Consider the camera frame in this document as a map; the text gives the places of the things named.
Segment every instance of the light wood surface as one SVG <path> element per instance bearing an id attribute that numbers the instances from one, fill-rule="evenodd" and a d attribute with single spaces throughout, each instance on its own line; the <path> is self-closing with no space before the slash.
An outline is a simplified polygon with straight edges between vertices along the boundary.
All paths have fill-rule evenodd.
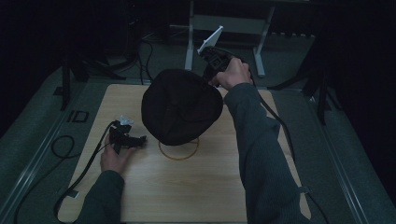
<path id="1" fill-rule="evenodd" d="M 121 221 L 246 222 L 245 193 L 239 177 L 235 130 L 227 106 L 224 106 L 220 118 L 199 137 L 196 154 L 184 161 L 172 161 L 161 153 L 158 140 L 141 121 L 141 100 L 147 87 L 114 84 L 107 88 L 71 183 L 86 166 L 109 122 L 123 115 L 134 121 L 130 135 L 146 135 L 148 141 L 133 155 L 123 175 L 125 188 L 121 201 Z M 226 90 L 219 90 L 225 95 Z M 271 93 L 260 93 L 276 111 Z M 283 130 L 278 140 L 293 177 L 301 186 Z M 179 147 L 163 145 L 163 150 L 173 157 L 185 157 L 195 147 L 194 143 Z M 77 219 L 86 194 L 101 173 L 99 160 L 98 155 L 76 187 L 78 197 L 64 199 L 59 211 L 61 221 Z M 302 213 L 310 218 L 304 195 L 300 205 Z"/>

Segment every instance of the person's left hand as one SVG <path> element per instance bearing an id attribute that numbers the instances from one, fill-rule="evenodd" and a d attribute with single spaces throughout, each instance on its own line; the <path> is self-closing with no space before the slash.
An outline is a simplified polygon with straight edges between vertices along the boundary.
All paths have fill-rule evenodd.
<path id="1" fill-rule="evenodd" d="M 102 168 L 102 172 L 106 170 L 112 170 L 121 175 L 125 170 L 126 165 L 128 164 L 128 160 L 136 151 L 136 148 L 130 147 L 125 151 L 125 153 L 119 155 L 111 146 L 109 138 L 110 136 L 107 135 L 105 140 L 105 151 L 102 153 L 101 156 L 100 165 Z"/>

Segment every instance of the sleeve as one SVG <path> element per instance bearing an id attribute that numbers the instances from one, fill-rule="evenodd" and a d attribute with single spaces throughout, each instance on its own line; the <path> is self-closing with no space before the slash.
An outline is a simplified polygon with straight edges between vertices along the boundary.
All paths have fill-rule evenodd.
<path id="1" fill-rule="evenodd" d="M 266 117 L 255 87 L 236 85 L 224 101 L 236 131 L 247 222 L 309 223 L 301 214 L 300 192 L 277 142 L 280 124 Z"/>
<path id="2" fill-rule="evenodd" d="M 92 186 L 76 223 L 120 223 L 120 200 L 124 180 L 114 171 L 102 172 Z"/>

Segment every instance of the black cap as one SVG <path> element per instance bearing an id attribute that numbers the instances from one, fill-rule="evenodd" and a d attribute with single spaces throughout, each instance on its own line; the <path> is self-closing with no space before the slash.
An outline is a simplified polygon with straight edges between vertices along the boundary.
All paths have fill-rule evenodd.
<path id="1" fill-rule="evenodd" d="M 221 115 L 219 91 L 193 72 L 166 69 L 143 95 L 142 121 L 161 143 L 179 146 L 199 137 Z"/>

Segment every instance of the dark floor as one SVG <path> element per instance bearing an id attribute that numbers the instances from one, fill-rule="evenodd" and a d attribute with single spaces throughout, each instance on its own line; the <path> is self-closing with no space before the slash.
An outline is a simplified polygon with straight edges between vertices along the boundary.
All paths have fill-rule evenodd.
<path id="1" fill-rule="evenodd" d="M 175 39 L 183 39 L 183 33 L 181 36 L 175 34 Z M 155 77 L 165 68 L 184 68 L 186 43 L 179 39 L 163 43 L 155 37 L 146 37 L 153 47 L 150 58 L 149 45 L 143 44 L 140 49 L 142 60 L 149 58 L 150 73 Z M 265 88 L 293 77 L 313 40 L 314 37 L 270 35 L 262 53 L 267 76 L 255 77 L 257 86 Z M 252 67 L 252 72 L 255 72 L 250 48 L 231 46 L 229 50 L 244 57 Z M 201 74 L 204 68 L 205 62 L 194 57 L 192 71 Z M 55 88 L 61 84 L 61 70 L 47 78 L 1 138 L 1 146 L 6 149 L 0 150 L 1 223 L 11 222 L 16 204 L 21 201 L 26 188 L 33 186 L 60 160 L 50 152 L 53 140 L 64 134 L 71 135 L 76 141 L 72 154 L 79 153 L 106 87 L 111 83 L 138 85 L 139 71 L 138 64 L 117 71 L 120 76 L 127 77 L 125 81 L 115 81 L 95 72 L 92 72 L 87 83 L 73 80 L 72 102 L 65 111 L 60 111 L 62 98 L 53 95 Z M 143 78 L 147 83 L 146 73 Z M 376 177 L 346 115 L 329 102 L 330 109 L 325 112 L 327 125 L 322 126 L 315 114 L 315 100 L 304 97 L 300 92 L 303 85 L 304 81 L 283 91 L 273 91 L 277 111 L 290 129 L 295 163 L 303 185 L 311 189 L 330 223 L 394 222 L 395 208 Z M 67 122 L 72 110 L 89 112 L 87 122 Z M 56 144 L 60 153 L 65 153 L 69 147 L 70 143 L 66 139 Z M 32 158 L 42 160 L 34 167 L 29 163 Z M 52 214 L 52 207 L 67 187 L 77 162 L 78 158 L 64 161 L 37 185 L 21 206 L 19 223 L 58 223 Z M 308 203 L 312 221 L 325 223 L 313 201 L 308 200 Z"/>

